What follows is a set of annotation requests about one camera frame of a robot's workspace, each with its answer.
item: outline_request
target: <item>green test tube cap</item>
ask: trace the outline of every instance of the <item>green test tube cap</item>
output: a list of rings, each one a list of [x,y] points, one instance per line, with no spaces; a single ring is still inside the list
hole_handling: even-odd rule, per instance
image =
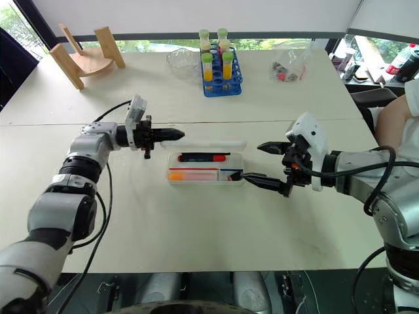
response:
[[[231,46],[231,42],[228,39],[220,39],[218,45],[221,49],[229,49]]]
[[[212,62],[212,54],[210,54],[209,52],[205,52],[204,54],[202,54],[201,60],[204,63]]]
[[[219,28],[218,31],[217,31],[217,34],[220,37],[227,36],[227,34],[228,34],[227,28]]]
[[[207,29],[201,29],[199,31],[199,38],[207,38],[209,37],[210,32]]]
[[[231,51],[223,52],[223,61],[229,62],[229,61],[233,61],[233,59],[234,59],[234,54]]]
[[[199,44],[199,48],[201,48],[201,50],[210,50],[211,49],[211,43],[210,41],[201,41],[201,43]]]

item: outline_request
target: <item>plastic box lid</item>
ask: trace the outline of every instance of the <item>plastic box lid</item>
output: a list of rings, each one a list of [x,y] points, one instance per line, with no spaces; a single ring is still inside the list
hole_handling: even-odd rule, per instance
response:
[[[160,145],[170,152],[242,152],[246,148],[247,142],[243,140],[180,140],[163,141]]]

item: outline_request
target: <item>person's arm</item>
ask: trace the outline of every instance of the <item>person's arm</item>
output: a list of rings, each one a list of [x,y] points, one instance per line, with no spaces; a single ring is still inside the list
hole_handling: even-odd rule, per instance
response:
[[[401,144],[406,121],[412,117],[406,95],[389,103],[378,115],[375,130],[375,139],[378,144],[391,146],[397,151]]]

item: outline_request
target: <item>red marker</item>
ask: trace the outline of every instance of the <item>red marker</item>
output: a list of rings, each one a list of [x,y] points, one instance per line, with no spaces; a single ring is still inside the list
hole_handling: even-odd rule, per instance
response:
[[[179,162],[225,162],[225,155],[180,155],[177,160]]]

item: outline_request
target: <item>blue test tube rack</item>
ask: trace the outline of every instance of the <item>blue test tube rack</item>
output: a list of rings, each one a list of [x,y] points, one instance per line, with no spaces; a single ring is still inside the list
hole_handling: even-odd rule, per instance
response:
[[[201,61],[202,84],[204,87],[204,95],[206,97],[231,96],[242,93],[242,87],[240,84],[243,82],[243,76],[240,71],[240,64],[238,63],[236,50],[233,47],[230,47],[230,50],[234,54],[231,80],[223,79],[223,63],[221,56],[218,53],[218,44],[211,45],[211,54],[213,58],[213,80],[211,82],[204,81]]]

